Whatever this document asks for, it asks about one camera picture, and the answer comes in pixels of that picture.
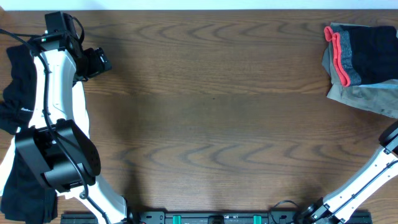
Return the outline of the black leggings grey red waistband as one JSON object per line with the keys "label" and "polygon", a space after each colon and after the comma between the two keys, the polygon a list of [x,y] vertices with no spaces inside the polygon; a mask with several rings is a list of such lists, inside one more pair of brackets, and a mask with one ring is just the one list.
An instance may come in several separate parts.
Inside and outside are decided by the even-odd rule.
{"label": "black leggings grey red waistband", "polygon": [[343,87],[397,79],[397,29],[393,26],[329,25],[332,65]]}

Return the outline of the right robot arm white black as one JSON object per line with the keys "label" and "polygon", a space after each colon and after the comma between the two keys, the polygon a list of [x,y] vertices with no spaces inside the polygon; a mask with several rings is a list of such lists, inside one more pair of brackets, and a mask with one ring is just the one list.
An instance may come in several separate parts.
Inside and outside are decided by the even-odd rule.
{"label": "right robot arm white black", "polygon": [[379,148],[345,184],[309,206],[298,223],[347,223],[355,210],[386,182],[397,176],[397,123],[379,137]]}

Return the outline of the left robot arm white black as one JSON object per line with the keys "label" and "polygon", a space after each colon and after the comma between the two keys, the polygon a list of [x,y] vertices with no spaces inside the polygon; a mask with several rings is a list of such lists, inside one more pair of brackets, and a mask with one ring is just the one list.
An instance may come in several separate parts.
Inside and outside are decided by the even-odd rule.
{"label": "left robot arm white black", "polygon": [[76,198],[98,223],[127,223],[127,203],[101,175],[89,137],[83,83],[111,70],[101,48],[84,49],[80,22],[64,12],[45,15],[47,30],[30,51],[37,74],[34,114],[15,136],[15,147],[46,189]]}

